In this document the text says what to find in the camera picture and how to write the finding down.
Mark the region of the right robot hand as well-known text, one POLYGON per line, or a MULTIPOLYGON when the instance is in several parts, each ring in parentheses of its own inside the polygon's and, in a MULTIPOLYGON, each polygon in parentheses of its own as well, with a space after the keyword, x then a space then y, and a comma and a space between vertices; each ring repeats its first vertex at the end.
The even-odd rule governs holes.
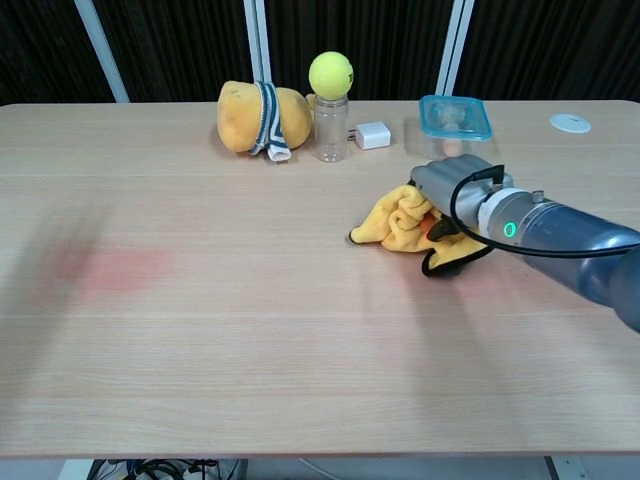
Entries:
MULTIPOLYGON (((432 206, 449 216, 451 195, 456 185, 472 173, 490 167, 491 164, 484 159, 464 154, 416 166, 410 172, 410 180, 432 206)), ((491 179, 474 181, 466 184, 459 192, 456 212, 467 227, 478 226, 478 211, 481 203, 490 194, 492 184, 491 179)))

